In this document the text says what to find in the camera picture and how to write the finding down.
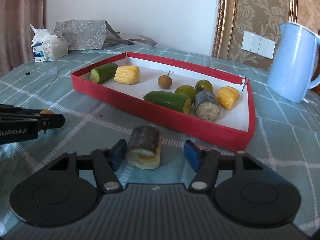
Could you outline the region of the cucumber piece tapered end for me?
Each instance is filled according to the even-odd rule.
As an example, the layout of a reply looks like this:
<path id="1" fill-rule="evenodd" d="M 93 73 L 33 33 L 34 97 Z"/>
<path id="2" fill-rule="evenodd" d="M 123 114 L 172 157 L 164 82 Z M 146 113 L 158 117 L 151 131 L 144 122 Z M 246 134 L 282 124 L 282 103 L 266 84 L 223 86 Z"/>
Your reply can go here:
<path id="1" fill-rule="evenodd" d="M 191 98 L 184 94 L 166 91 L 151 91 L 143 96 L 147 102 L 189 115 L 191 112 Z"/>

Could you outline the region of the grey patterned paper bag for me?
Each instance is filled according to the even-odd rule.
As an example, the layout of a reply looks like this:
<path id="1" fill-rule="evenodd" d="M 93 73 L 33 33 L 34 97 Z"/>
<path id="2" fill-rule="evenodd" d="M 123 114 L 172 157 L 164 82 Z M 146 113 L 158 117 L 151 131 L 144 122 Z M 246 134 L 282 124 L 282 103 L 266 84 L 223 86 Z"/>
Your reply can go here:
<path id="1" fill-rule="evenodd" d="M 56 22 L 54 32 L 60 34 L 69 50 L 100 50 L 116 44 L 142 43 L 155 47 L 157 42 L 144 35 L 115 31 L 106 20 L 69 20 Z"/>

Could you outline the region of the white wall switch panel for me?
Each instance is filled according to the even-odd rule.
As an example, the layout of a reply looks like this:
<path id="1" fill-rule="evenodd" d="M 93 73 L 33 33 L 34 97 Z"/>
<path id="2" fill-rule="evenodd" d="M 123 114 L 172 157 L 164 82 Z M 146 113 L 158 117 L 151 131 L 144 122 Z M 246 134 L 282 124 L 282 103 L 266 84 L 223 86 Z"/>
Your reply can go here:
<path id="1" fill-rule="evenodd" d="M 267 59 L 273 59 L 276 43 L 268 38 L 244 31 L 241 48 Z"/>

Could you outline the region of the longan with stem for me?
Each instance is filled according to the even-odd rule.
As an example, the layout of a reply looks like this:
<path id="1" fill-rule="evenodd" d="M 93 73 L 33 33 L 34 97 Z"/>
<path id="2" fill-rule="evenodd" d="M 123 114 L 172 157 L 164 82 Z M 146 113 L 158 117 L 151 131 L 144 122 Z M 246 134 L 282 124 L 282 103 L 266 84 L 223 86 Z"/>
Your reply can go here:
<path id="1" fill-rule="evenodd" d="M 169 76 L 171 71 L 168 71 L 167 74 L 165 75 L 161 75 L 157 82 L 159 87 L 163 88 L 163 89 L 169 89 L 172 86 L 172 79 Z"/>

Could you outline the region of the red shallow box tray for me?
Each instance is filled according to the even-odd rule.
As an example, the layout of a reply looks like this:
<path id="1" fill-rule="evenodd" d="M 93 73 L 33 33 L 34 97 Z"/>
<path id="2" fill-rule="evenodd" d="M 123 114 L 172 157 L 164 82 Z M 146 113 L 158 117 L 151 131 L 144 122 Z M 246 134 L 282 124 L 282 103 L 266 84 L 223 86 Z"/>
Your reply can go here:
<path id="1" fill-rule="evenodd" d="M 250 83 L 221 70 L 124 52 L 71 77 L 83 94 L 230 150 L 244 150 L 255 132 Z"/>

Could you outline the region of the pink patterned curtain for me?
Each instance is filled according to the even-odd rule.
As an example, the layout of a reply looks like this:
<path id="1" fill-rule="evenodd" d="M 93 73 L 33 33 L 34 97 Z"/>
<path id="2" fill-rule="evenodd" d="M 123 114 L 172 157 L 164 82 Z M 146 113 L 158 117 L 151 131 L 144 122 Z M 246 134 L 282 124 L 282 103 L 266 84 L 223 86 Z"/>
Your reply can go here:
<path id="1" fill-rule="evenodd" d="M 33 59 L 33 31 L 43 28 L 43 0 L 0 0 L 1 76 Z"/>

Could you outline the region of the gold picture frame moulding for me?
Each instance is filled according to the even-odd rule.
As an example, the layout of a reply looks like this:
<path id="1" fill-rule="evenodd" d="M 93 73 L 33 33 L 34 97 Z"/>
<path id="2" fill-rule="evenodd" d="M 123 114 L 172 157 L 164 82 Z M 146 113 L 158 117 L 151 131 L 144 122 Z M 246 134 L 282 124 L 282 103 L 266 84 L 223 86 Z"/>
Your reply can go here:
<path id="1" fill-rule="evenodd" d="M 238 0 L 219 0 L 216 33 L 213 41 L 213 57 L 226 60 L 230 54 L 237 5 Z M 289 21 L 295 22 L 297 20 L 297 11 L 298 0 L 289 0 Z"/>

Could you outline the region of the tissue pack with cat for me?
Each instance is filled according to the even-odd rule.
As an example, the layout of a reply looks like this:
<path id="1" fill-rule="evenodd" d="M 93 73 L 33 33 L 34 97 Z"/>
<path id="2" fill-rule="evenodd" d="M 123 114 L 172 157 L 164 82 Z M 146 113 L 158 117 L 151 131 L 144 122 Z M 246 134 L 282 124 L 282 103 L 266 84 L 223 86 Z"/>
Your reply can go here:
<path id="1" fill-rule="evenodd" d="M 31 48 L 35 62 L 55 61 L 68 54 L 68 43 L 61 32 L 52 34 L 48 29 L 30 27 L 34 32 Z"/>

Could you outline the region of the light blue electric kettle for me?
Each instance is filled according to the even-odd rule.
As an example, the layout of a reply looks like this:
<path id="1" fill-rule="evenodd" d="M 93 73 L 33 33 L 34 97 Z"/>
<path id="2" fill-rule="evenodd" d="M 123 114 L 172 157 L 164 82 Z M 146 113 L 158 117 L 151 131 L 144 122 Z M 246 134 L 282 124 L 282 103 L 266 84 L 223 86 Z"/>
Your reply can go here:
<path id="1" fill-rule="evenodd" d="M 319 35 L 296 22 L 287 21 L 279 26 L 281 39 L 267 84 L 285 99 L 300 103 L 308 90 L 319 85 L 319 77 L 311 79 Z"/>

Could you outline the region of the brown longan fruit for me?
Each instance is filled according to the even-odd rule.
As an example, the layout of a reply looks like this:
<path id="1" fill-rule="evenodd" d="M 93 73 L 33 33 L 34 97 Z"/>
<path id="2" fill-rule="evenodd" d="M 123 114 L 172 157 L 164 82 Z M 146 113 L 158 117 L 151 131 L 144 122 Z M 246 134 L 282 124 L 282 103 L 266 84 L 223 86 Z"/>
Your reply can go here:
<path id="1" fill-rule="evenodd" d="M 54 112 L 49 109 L 43 109 L 40 111 L 39 114 L 54 114 Z"/>

